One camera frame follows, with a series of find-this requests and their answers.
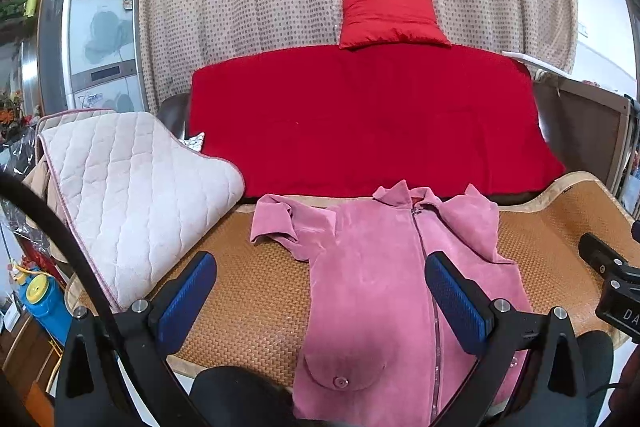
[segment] yellow lid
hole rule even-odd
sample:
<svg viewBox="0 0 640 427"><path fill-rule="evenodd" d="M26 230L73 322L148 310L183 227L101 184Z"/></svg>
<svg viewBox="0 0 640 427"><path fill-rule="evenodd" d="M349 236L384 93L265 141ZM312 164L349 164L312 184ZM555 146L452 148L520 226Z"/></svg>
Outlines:
<svg viewBox="0 0 640 427"><path fill-rule="evenodd" d="M27 0L24 6L24 16L33 17L36 15L36 8L38 7L38 0Z"/></svg>
<svg viewBox="0 0 640 427"><path fill-rule="evenodd" d="M27 282L27 274L25 272L18 272L16 275L14 275L14 281L22 286Z"/></svg>
<svg viewBox="0 0 640 427"><path fill-rule="evenodd" d="M36 304L44 297L49 289L49 280L44 273L36 275L27 286L27 300L31 304Z"/></svg>

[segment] shirt sleeve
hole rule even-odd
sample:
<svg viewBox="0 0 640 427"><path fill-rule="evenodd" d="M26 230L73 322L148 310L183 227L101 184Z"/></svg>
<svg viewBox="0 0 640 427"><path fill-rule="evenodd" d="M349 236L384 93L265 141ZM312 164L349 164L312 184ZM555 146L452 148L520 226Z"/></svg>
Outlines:
<svg viewBox="0 0 640 427"><path fill-rule="evenodd" d="M251 242L270 237L298 261L313 261L335 235L335 211L267 194L258 200L251 227Z"/></svg>

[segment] blue container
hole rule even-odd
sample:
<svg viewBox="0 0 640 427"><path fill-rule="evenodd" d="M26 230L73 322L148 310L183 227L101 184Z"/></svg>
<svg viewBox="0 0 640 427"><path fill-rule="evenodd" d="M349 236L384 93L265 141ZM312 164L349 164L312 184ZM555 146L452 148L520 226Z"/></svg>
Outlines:
<svg viewBox="0 0 640 427"><path fill-rule="evenodd" d="M29 275L20 286L20 300L28 311L60 344L65 345L71 314L57 282L47 275Z"/></svg>

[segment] bamboo mat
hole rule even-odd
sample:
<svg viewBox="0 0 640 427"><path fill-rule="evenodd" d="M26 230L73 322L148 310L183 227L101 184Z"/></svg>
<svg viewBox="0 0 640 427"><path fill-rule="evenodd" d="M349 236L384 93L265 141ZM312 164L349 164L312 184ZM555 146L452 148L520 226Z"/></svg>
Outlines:
<svg viewBox="0 0 640 427"><path fill-rule="evenodd" d="M300 200L317 206L327 198ZM228 214L163 279L173 279L198 250L213 253L218 279L182 349L170 357L178 373L194 377L217 365L240 365L291 386L310 309L308 265L295 261L274 241L249 243L252 207ZM632 219L591 174L573 172L529 203L500 208L498 251L517 261L536 313L567 309L577 335L609 333L616 347L626 336L601 322L594 310L602 279L578 256L584 232L593 232L640 266L640 245L630 235ZM67 306L87 304L78 282L70 285Z"/></svg>

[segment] red pillow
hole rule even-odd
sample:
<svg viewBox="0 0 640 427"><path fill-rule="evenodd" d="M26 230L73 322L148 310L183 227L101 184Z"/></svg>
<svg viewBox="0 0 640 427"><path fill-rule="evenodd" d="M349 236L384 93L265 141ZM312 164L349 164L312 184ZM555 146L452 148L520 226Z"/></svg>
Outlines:
<svg viewBox="0 0 640 427"><path fill-rule="evenodd" d="M438 28L432 0L342 0L342 12L342 49L384 42L451 45Z"/></svg>

